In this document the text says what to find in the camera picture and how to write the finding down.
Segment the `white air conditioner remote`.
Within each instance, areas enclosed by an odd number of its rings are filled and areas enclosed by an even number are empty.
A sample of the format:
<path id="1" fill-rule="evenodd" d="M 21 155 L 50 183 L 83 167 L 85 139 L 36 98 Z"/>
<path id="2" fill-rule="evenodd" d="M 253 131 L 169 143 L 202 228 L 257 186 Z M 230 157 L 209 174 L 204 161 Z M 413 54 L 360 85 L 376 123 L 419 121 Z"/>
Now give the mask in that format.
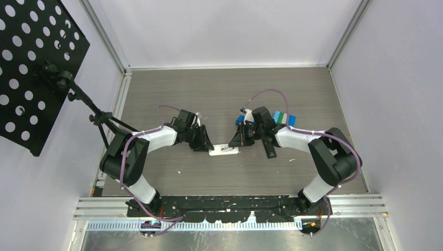
<path id="1" fill-rule="evenodd" d="M 230 147 L 228 144 L 218 144 L 213 147 L 213 150 L 208 151 L 209 156 L 236 155 L 240 152 L 238 147 Z"/>

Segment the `black remote control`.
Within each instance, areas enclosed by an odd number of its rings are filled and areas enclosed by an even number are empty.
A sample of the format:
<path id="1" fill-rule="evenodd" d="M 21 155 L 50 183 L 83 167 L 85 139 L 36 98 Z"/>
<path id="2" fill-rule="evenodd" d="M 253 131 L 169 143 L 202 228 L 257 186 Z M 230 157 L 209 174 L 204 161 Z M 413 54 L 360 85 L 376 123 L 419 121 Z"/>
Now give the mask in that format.
<path id="1" fill-rule="evenodd" d="M 276 151 L 275 151 L 275 148 L 274 148 L 274 145 L 273 145 L 272 138 L 269 137 L 269 136 L 264 136 L 262 138 L 262 143 L 263 143 L 263 146 L 264 146 L 267 158 L 268 159 L 276 158 L 277 155 L 276 155 Z"/>

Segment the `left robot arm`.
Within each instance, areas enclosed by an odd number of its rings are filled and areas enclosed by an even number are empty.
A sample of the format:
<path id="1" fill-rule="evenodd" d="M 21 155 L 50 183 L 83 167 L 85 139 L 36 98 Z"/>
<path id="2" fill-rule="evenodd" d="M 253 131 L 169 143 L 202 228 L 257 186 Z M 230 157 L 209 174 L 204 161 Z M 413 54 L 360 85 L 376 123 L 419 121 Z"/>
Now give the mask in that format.
<path id="1" fill-rule="evenodd" d="M 195 152 L 214 149 L 198 115 L 181 109 L 171 122 L 155 129 L 139 132 L 117 129 L 99 168 L 141 202 L 142 212 L 155 216 L 160 210 L 159 192 L 143 175 L 147 154 L 183 142 Z"/>

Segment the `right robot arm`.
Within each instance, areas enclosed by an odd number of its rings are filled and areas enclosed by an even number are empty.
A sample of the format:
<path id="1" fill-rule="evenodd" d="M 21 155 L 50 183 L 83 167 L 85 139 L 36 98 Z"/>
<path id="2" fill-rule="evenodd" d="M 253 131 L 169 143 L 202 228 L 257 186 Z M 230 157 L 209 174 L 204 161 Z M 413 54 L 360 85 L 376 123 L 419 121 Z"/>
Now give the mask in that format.
<path id="1" fill-rule="evenodd" d="M 317 175 L 298 193 L 296 201 L 302 213 L 313 214 L 319 208 L 320 200 L 359 174 L 363 162 L 340 129 L 297 129 L 288 121 L 275 119 L 265 107 L 254 110 L 243 108 L 241 112 L 244 118 L 238 121 L 229 147 L 252 146 L 260 140 L 268 158 L 277 157 L 277 147 L 296 149 L 311 155 Z"/>

